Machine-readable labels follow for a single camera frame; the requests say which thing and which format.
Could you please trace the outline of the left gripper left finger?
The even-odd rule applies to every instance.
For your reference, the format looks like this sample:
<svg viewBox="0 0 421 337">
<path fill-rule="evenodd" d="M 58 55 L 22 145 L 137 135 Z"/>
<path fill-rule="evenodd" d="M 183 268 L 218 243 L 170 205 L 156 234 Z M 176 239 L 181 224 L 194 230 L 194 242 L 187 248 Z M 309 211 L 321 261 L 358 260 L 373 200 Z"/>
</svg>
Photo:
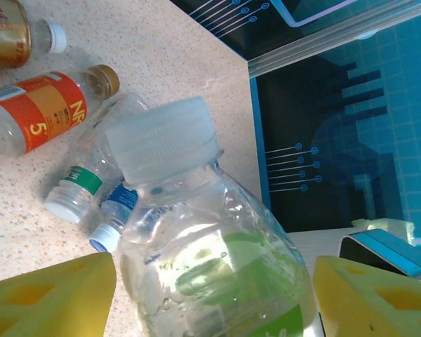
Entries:
<svg viewBox="0 0 421 337">
<path fill-rule="evenodd" d="M 0 336 L 103 336 L 116 288 L 110 253 L 0 281 Z"/>
</svg>

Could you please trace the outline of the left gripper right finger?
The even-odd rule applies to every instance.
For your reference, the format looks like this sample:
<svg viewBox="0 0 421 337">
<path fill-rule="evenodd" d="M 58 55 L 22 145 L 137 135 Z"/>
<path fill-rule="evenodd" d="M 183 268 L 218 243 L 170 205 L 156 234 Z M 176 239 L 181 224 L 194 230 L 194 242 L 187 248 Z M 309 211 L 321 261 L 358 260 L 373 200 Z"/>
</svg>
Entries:
<svg viewBox="0 0 421 337">
<path fill-rule="evenodd" d="M 421 336 L 421 281 L 319 256 L 313 283 L 327 336 Z"/>
</svg>

